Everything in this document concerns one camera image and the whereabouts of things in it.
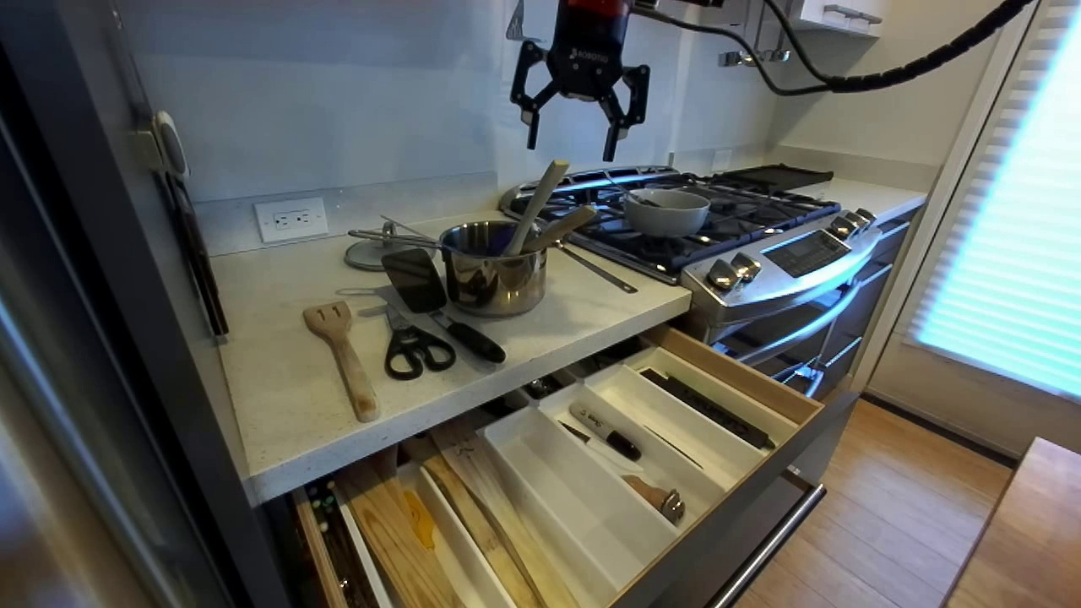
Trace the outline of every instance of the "pot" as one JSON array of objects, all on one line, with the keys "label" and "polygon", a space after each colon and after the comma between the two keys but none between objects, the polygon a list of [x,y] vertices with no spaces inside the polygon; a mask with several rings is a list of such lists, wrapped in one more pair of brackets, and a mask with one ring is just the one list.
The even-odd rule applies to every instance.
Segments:
[{"label": "pot", "polygon": [[518,318],[540,306],[547,247],[505,253],[518,222],[463,222],[438,237],[446,299],[476,318]]},{"label": "pot", "polygon": [[687,190],[634,190],[622,210],[643,237],[692,237],[710,216],[710,201]]}]

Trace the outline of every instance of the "scissors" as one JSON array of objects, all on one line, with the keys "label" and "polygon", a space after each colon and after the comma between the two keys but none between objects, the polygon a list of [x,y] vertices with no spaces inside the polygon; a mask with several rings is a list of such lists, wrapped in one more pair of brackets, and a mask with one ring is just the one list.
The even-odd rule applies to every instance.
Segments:
[{"label": "scissors", "polygon": [[444,371],[456,363],[454,346],[409,325],[398,308],[387,308],[387,323],[391,327],[391,341],[387,350],[387,371],[391,380],[420,380],[426,370]]}]

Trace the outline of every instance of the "wooden floor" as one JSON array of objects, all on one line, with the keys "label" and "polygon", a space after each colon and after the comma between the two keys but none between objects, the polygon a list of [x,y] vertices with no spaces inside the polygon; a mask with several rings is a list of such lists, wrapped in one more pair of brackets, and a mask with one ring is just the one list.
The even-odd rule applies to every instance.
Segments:
[{"label": "wooden floor", "polygon": [[943,606],[1010,471],[862,404],[827,497],[740,608]]}]

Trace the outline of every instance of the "robotic arm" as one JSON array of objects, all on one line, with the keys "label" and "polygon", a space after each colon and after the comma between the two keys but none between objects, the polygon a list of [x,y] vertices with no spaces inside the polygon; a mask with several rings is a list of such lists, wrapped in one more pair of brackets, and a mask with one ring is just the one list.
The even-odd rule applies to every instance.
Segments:
[{"label": "robotic arm", "polygon": [[[538,147],[540,109],[556,94],[603,105],[607,119],[606,164],[613,164],[619,139],[645,123],[649,66],[622,66],[629,13],[629,0],[562,0],[550,51],[534,42],[521,46],[511,102],[532,124],[532,149]],[[540,61],[550,82],[538,94],[526,94],[526,76]],[[629,87],[629,109],[622,109],[616,86]]]}]

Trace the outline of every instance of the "black cable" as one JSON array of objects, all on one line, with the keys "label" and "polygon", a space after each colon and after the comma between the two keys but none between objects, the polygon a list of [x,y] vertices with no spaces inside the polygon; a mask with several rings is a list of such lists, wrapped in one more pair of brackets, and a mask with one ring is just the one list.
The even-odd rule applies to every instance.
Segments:
[{"label": "black cable", "polygon": [[645,21],[672,23],[672,28],[681,28],[681,32],[697,32],[697,33],[714,33],[714,37],[733,42],[733,46],[751,59],[751,66],[756,67],[756,76],[765,77],[765,86],[766,86],[773,94],[780,94],[780,97],[830,92],[827,86],[780,87],[780,86],[771,77],[771,73],[756,61],[754,48],[751,48],[740,33],[733,33],[733,32],[675,21],[675,17],[669,17],[669,13],[661,13],[661,10],[651,10],[651,8],[633,8],[633,13],[639,13],[639,17],[645,17]]},{"label": "black cable", "polygon": [[971,48],[983,46],[990,33],[996,33],[1005,23],[1010,23],[1032,0],[1005,0],[996,10],[990,10],[980,23],[973,23],[971,32],[963,32],[959,37],[954,37],[949,46],[924,55],[920,61],[913,66],[904,66],[904,67],[891,67],[891,73],[878,73],[878,76],[854,76],[854,77],[835,77],[835,76],[826,76],[808,48],[799,42],[794,28],[789,23],[783,10],[773,4],[773,0],[765,0],[771,8],[771,13],[777,17],[777,23],[783,28],[794,55],[800,59],[800,66],[808,67],[810,77],[818,77],[820,86],[810,86],[810,87],[777,87],[771,82],[771,76],[760,67],[756,55],[751,51],[751,46],[733,33],[733,32],[723,32],[723,28],[701,28],[701,23],[687,23],[687,21],[675,21],[669,13],[658,13],[651,8],[633,8],[633,13],[639,17],[649,17],[649,21],[661,21],[661,23],[672,23],[672,28],[683,28],[683,32],[701,32],[701,33],[718,33],[718,37],[731,37],[744,48],[744,55],[754,59],[754,67],[760,73],[760,77],[766,82],[766,87],[773,94],[820,94],[820,92],[835,92],[835,94],[854,94],[854,92],[878,92],[878,87],[897,87],[897,86],[907,86],[913,77],[924,77],[949,61],[958,61],[959,55],[968,55]]}]

